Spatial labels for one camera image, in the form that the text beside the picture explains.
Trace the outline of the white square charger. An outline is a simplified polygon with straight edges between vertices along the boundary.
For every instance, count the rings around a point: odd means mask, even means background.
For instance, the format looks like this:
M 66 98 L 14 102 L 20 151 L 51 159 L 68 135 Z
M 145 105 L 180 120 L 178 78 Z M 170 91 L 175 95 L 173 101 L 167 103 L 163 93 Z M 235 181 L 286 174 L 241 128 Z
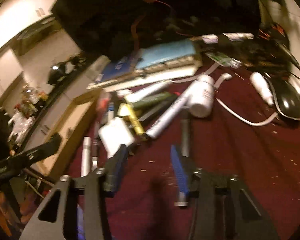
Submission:
M 106 149 L 108 159 L 115 155 L 122 144 L 130 146 L 135 141 L 126 122 L 119 117 L 115 117 L 101 127 L 98 130 L 98 135 Z

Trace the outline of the yellow black pen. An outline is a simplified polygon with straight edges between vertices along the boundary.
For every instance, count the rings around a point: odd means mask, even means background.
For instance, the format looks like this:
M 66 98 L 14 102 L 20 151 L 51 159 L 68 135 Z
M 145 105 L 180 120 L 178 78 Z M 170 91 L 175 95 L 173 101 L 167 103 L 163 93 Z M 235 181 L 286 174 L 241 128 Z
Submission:
M 140 137 L 143 137 L 145 134 L 145 131 L 144 131 L 142 125 L 140 124 L 140 122 L 138 121 L 138 118 L 136 117 L 136 114 L 134 112 L 132 104 L 126 98 L 124 98 L 124 101 L 126 103 L 128 111 L 129 111 L 129 120 L 130 120 L 131 125 L 134 128 L 135 133 L 137 135 L 139 135 Z

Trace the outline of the long white tube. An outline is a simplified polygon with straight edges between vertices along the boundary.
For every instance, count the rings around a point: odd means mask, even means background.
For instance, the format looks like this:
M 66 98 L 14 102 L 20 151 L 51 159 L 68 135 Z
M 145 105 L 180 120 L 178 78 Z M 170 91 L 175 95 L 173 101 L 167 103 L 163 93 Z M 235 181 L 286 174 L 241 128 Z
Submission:
M 171 121 L 178 115 L 186 105 L 198 81 L 193 81 L 186 90 L 166 109 L 159 119 L 146 131 L 146 135 L 151 139 L 156 139 L 166 129 Z

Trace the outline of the white marker pen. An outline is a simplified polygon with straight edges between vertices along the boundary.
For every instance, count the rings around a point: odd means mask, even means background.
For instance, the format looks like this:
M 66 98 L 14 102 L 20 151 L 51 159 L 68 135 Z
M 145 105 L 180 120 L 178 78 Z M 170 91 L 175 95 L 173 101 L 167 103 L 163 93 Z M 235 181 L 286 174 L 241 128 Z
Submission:
M 125 101 L 128 103 L 138 102 L 141 99 L 154 94 L 155 92 L 161 91 L 162 89 L 168 87 L 172 83 L 171 80 L 165 80 L 156 82 L 150 86 L 142 88 L 132 94 L 125 96 Z

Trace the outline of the white pill bottle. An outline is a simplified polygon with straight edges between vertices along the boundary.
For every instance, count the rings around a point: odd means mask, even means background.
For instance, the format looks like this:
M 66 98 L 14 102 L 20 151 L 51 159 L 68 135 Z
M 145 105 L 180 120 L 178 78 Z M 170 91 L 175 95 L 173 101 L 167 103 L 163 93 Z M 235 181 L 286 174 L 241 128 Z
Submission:
M 194 117 L 205 118 L 210 115 L 215 93 L 213 85 L 214 79 L 206 74 L 201 75 L 194 84 L 187 103 Z

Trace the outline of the dark green marker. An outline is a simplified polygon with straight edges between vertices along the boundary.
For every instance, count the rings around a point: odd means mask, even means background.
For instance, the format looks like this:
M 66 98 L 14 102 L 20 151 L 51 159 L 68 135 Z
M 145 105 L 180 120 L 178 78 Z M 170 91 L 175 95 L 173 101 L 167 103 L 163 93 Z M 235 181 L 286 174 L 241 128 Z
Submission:
M 154 94 L 151 96 L 147 96 L 137 102 L 132 103 L 132 106 L 134 109 L 146 109 L 148 107 L 155 106 L 167 99 L 175 98 L 177 94 L 175 93 L 170 93 L 170 92 L 163 92 L 163 93 L 158 93 Z

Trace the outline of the silver marker pen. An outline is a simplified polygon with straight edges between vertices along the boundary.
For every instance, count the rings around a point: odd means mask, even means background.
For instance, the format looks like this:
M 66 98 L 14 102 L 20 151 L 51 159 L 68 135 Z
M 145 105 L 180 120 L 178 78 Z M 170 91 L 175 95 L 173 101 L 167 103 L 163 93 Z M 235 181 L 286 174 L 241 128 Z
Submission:
M 91 171 L 91 137 L 84 137 L 81 161 L 81 176 L 87 176 Z

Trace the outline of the cardboard tray box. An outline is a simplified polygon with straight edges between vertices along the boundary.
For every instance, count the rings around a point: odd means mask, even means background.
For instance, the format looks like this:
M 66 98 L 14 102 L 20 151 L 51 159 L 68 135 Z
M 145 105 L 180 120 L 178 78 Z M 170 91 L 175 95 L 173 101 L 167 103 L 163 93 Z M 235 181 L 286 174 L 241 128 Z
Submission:
M 33 164 L 32 169 L 52 181 L 57 181 L 64 174 L 84 133 L 96 116 L 97 103 L 101 94 L 102 89 L 99 88 L 84 93 L 71 101 L 44 140 L 48 141 L 51 135 L 59 133 L 62 142 L 58 151 Z

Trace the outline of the dark blue booklet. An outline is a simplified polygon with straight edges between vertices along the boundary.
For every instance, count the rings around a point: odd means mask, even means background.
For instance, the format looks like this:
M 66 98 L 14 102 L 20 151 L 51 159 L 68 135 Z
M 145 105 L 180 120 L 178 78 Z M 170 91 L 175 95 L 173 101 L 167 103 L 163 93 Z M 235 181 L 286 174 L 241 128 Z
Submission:
M 113 80 L 119 77 L 127 76 L 133 74 L 136 68 L 136 65 L 141 59 L 142 52 L 139 51 L 135 54 L 129 56 L 124 56 L 119 61 L 108 63 L 102 72 L 98 74 L 94 83 L 102 83 L 109 80 Z

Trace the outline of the black wok pan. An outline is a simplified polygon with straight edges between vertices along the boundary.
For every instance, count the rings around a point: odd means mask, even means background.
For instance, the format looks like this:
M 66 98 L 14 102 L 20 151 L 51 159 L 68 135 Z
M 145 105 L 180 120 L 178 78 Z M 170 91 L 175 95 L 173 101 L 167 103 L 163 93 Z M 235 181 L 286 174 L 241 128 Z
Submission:
M 75 65 L 71 61 L 62 61 L 56 63 L 50 67 L 46 83 L 48 85 L 56 85 L 74 70 Z

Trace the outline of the beige keyboard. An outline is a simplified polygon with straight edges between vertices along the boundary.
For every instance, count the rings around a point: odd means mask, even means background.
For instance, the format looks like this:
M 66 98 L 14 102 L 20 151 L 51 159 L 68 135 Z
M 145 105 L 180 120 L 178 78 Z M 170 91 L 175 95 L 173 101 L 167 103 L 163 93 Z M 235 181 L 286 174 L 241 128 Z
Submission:
M 201 66 L 201 55 L 187 55 L 164 63 L 155 64 L 145 69 L 138 69 L 131 74 L 115 77 L 99 84 L 91 83 L 87 86 L 87 90 L 103 88 L 108 92 L 112 92 L 114 90 L 137 87 L 158 81 L 190 77 Z

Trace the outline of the white small bottle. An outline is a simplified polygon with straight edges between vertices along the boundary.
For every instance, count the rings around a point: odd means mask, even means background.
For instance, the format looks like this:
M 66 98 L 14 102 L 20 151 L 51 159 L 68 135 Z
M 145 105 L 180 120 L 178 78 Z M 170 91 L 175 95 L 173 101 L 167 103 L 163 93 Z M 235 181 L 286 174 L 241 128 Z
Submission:
M 256 89 L 258 94 L 261 96 L 261 98 L 264 100 L 264 102 L 267 103 L 269 106 L 273 106 L 274 98 L 265 78 L 260 73 L 253 72 L 250 75 L 250 82 Z

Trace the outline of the green remote control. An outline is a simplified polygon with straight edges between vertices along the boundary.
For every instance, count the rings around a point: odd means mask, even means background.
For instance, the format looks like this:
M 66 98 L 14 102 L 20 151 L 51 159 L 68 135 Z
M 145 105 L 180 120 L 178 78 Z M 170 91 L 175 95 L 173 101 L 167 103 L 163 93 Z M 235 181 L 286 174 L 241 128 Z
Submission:
M 229 57 L 225 55 L 224 53 L 220 52 L 207 52 L 205 55 L 218 63 L 219 65 L 223 67 L 231 67 L 234 69 L 238 69 L 242 66 L 242 62 L 234 59 L 233 57 Z

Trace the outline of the black computer mouse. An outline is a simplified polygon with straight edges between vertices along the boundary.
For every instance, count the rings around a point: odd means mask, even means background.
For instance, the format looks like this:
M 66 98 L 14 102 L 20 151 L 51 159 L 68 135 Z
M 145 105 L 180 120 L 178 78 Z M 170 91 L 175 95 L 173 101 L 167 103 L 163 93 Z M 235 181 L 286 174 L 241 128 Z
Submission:
M 267 78 L 267 83 L 279 115 L 286 119 L 300 121 L 300 96 L 297 90 L 278 77 Z

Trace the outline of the light blue paper booklet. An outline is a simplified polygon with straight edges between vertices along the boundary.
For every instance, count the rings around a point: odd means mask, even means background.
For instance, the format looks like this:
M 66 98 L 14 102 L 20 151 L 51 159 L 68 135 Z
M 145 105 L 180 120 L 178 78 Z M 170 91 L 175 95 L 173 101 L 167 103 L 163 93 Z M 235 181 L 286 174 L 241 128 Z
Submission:
M 136 69 L 144 69 L 181 57 L 193 56 L 196 52 L 194 43 L 189 39 L 158 44 L 142 50 L 141 60 L 137 63 Z

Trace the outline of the black computer monitor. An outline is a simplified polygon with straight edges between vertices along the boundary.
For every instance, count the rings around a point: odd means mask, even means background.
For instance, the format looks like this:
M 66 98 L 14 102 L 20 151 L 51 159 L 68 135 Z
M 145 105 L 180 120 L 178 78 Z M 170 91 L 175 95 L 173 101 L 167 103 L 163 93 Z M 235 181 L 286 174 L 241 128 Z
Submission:
M 258 0 L 57 0 L 52 14 L 87 53 L 119 60 L 205 34 L 255 33 Z

